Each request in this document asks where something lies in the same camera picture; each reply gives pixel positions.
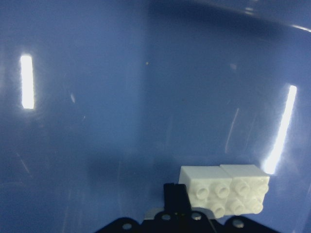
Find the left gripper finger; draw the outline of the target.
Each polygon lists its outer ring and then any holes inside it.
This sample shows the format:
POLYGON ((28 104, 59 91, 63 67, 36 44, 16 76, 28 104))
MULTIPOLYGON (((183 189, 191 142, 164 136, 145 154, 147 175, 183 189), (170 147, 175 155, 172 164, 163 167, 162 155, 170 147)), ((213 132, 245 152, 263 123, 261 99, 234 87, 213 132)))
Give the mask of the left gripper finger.
POLYGON ((164 212, 171 216, 188 216, 191 204, 185 184, 166 183, 164 188, 164 212))

